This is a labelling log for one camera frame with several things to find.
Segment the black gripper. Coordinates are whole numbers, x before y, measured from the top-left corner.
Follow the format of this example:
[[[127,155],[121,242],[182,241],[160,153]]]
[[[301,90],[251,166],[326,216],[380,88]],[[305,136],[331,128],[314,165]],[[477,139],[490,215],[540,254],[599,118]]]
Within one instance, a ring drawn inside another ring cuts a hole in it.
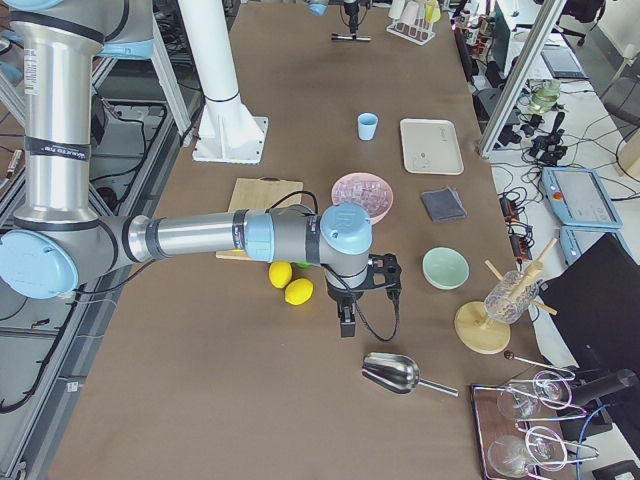
[[[347,290],[338,288],[331,283],[327,283],[327,293],[336,302],[337,312],[340,320],[340,335],[350,337],[355,335],[356,320],[354,317],[355,302],[359,300],[364,292],[360,290]]]
[[[348,15],[347,27],[349,28],[349,32],[357,32],[359,24],[358,14],[360,11],[359,1],[344,0],[343,9],[344,12]]]

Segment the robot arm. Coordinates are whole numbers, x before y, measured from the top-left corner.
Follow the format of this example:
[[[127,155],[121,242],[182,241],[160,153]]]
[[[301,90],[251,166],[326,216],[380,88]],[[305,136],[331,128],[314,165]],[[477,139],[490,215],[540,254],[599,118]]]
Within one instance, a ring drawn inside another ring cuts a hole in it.
[[[351,36],[357,35],[359,25],[372,6],[371,1],[365,0],[308,0],[306,4],[308,11],[315,16],[323,16],[330,5],[340,6],[340,13],[347,16],[343,23],[349,28]]]
[[[149,1],[13,1],[24,46],[25,198],[1,238],[1,277],[17,293],[84,293],[112,271],[181,254],[241,250],[255,261],[320,266],[343,336],[373,269],[365,210],[300,205],[152,219],[108,205],[93,187],[96,57],[152,59],[161,38]]]

